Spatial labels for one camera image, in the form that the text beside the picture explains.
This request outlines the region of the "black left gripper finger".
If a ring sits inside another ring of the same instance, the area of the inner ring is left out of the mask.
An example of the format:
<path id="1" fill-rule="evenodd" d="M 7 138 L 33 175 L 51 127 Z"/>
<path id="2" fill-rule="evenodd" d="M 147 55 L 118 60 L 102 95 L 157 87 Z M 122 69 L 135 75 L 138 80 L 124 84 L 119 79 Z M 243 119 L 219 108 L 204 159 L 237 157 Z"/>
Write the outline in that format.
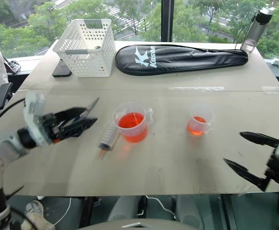
<path id="1" fill-rule="evenodd" d="M 73 107 L 67 110 L 57 112 L 55 113 L 55 122 L 61 123 L 64 121 L 70 121 L 74 118 L 79 117 L 85 111 L 86 111 L 85 107 Z"/>
<path id="2" fill-rule="evenodd" d="M 62 123 L 62 138 L 79 137 L 97 121 L 97 117 L 77 116 Z"/>

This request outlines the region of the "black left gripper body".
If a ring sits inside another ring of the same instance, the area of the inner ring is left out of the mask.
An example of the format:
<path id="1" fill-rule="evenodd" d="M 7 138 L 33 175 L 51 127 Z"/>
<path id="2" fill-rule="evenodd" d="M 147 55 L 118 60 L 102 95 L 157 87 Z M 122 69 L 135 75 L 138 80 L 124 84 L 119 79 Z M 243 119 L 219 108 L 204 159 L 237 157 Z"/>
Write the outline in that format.
<path id="1" fill-rule="evenodd" d="M 41 132 L 46 140 L 46 144 L 56 144 L 66 137 L 63 136 L 59 125 L 65 121 L 63 114 L 46 114 L 40 117 Z"/>

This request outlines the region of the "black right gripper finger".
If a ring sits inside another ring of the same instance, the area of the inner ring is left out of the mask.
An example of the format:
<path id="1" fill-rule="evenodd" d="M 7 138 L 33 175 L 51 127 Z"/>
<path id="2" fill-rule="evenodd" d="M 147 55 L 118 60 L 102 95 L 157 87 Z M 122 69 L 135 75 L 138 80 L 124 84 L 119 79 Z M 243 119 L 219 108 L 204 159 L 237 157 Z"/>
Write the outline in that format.
<path id="1" fill-rule="evenodd" d="M 253 185 L 255 185 L 256 187 L 258 187 L 261 191 L 265 191 L 267 188 L 267 185 L 269 183 L 269 179 L 268 178 L 260 178 L 257 177 L 253 174 L 251 174 L 247 168 L 245 168 L 244 166 L 241 166 L 240 164 L 223 158 L 223 160 L 227 163 L 227 165 L 235 172 L 237 173 L 240 177 L 244 178 L 245 180 L 247 180 L 248 182 L 252 183 Z"/>
<path id="2" fill-rule="evenodd" d="M 240 136 L 245 138 L 248 141 L 251 141 L 259 145 L 267 145 L 270 147 L 277 147 L 279 144 L 279 139 L 254 132 L 240 132 Z"/>

